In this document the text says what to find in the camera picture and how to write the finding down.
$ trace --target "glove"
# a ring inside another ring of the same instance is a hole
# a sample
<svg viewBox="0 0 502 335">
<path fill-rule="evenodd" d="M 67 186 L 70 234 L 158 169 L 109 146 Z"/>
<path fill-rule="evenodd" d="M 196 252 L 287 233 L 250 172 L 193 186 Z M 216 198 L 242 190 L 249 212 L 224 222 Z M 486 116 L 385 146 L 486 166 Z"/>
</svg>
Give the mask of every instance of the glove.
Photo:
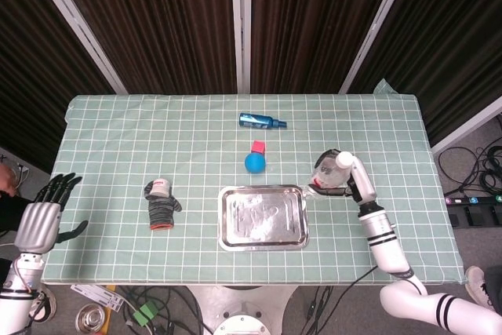
<svg viewBox="0 0 502 335">
<path fill-rule="evenodd" d="M 150 229 L 160 231 L 174 226 L 173 213 L 182 210 L 181 204 L 170 193 L 169 197 L 150 195 L 153 181 L 144 188 L 144 197 L 148 200 L 148 214 L 150 216 Z"/>
</svg>

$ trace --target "robotic arm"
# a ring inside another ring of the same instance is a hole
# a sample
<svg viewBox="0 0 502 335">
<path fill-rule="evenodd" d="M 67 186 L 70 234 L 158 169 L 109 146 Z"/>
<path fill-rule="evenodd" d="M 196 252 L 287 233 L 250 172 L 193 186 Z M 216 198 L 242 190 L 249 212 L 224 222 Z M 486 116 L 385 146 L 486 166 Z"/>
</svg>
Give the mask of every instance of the robotic arm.
<svg viewBox="0 0 502 335">
<path fill-rule="evenodd" d="M 54 177 L 24 210 L 14 242 L 21 255 L 11 264 L 0 291 L 0 335 L 29 333 L 31 304 L 38 296 L 45 267 L 42 254 L 85 230 L 87 220 L 73 231 L 58 233 L 61 213 L 81 179 L 73 173 Z"/>
<path fill-rule="evenodd" d="M 477 304 L 445 293 L 427 295 L 402 251 L 385 209 L 377 205 L 377 193 L 361 160 L 354 156 L 347 188 L 329 187 L 337 150 L 327 151 L 315 164 L 309 187 L 321 195 L 352 195 L 359 205 L 359 220 L 379 269 L 399 280 L 380 291 L 385 311 L 398 318 L 417 319 L 458 335 L 502 333 L 502 317 Z"/>
</svg>

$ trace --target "green checkered tablecloth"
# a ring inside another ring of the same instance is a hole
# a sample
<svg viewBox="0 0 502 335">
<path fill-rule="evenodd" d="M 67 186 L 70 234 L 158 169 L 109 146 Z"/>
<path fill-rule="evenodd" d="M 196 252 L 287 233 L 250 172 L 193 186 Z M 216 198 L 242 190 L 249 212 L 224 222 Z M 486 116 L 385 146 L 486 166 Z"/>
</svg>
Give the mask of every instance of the green checkered tablecloth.
<svg viewBox="0 0 502 335">
<path fill-rule="evenodd" d="M 287 129 L 238 125 L 241 111 L 288 122 Z M 463 265 L 414 96 L 221 95 L 78 96 L 54 174 L 83 181 L 61 231 L 86 232 L 47 256 L 48 283 L 347 283 L 371 266 L 358 207 L 350 198 L 308 199 L 310 241 L 302 250 L 237 252 L 217 241 L 221 188 L 308 183 L 327 149 L 352 151 L 366 165 L 409 262 L 424 282 L 462 282 Z M 250 175 L 254 140 L 267 145 L 266 172 Z M 144 185 L 171 181 L 184 210 L 169 231 L 151 231 Z M 365 282 L 391 278 L 376 271 Z"/>
</svg>

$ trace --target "black curtain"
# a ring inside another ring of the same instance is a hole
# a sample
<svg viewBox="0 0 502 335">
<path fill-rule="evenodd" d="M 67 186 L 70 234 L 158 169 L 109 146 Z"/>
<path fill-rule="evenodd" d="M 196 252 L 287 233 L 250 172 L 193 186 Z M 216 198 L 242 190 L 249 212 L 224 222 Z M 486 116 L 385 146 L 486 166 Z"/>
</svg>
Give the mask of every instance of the black curtain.
<svg viewBox="0 0 502 335">
<path fill-rule="evenodd" d="M 337 93 L 382 0 L 252 0 L 251 92 Z"/>
<path fill-rule="evenodd" d="M 232 0 L 74 0 L 130 93 L 235 93 Z"/>
<path fill-rule="evenodd" d="M 502 96 L 502 0 L 396 0 L 350 88 L 418 97 L 431 145 Z"/>
<path fill-rule="evenodd" d="M 0 4 L 0 146 L 50 173 L 70 100 L 113 91 L 52 0 Z"/>
</svg>

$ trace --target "silver tray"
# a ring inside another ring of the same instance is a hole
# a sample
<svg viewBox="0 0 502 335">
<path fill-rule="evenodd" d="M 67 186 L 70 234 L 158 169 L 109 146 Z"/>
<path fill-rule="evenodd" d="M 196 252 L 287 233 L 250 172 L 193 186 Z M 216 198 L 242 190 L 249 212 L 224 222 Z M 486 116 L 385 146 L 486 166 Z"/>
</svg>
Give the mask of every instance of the silver tray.
<svg viewBox="0 0 502 335">
<path fill-rule="evenodd" d="M 218 195 L 218 241 L 228 251 L 307 245 L 305 198 L 295 185 L 230 186 Z"/>
</svg>

